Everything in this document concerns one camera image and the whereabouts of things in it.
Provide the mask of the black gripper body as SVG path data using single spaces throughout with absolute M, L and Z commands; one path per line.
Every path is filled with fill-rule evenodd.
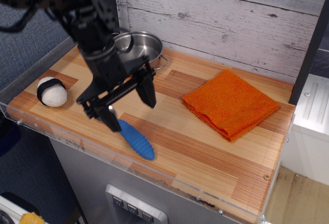
M 124 62 L 114 47 L 88 52 L 78 47 L 90 69 L 93 79 L 89 87 L 77 98 L 89 118 L 97 118 L 96 109 L 111 105 L 133 89 L 136 78 L 152 76 L 155 69 L 150 66 L 149 57 L 140 57 L 131 62 Z

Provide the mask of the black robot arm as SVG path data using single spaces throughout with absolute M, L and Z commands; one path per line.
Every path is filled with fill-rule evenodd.
M 148 56 L 130 60 L 115 45 L 115 4 L 103 0 L 1 0 L 1 3 L 25 9 L 23 16 L 2 32 L 20 32 L 39 9 L 60 22 L 65 31 L 77 42 L 93 80 L 77 98 L 90 118 L 98 118 L 112 131 L 121 127 L 109 106 L 137 90 L 141 100 L 150 107 L 156 104 L 153 85 L 154 69 Z

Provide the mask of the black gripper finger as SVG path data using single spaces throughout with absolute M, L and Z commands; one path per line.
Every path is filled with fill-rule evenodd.
M 156 105 L 155 88 L 152 76 L 139 76 L 136 78 L 136 90 L 143 103 L 151 108 Z
M 97 120 L 106 124 L 113 132 L 121 131 L 116 112 L 111 105 L 98 107 L 96 113 L 98 115 Z

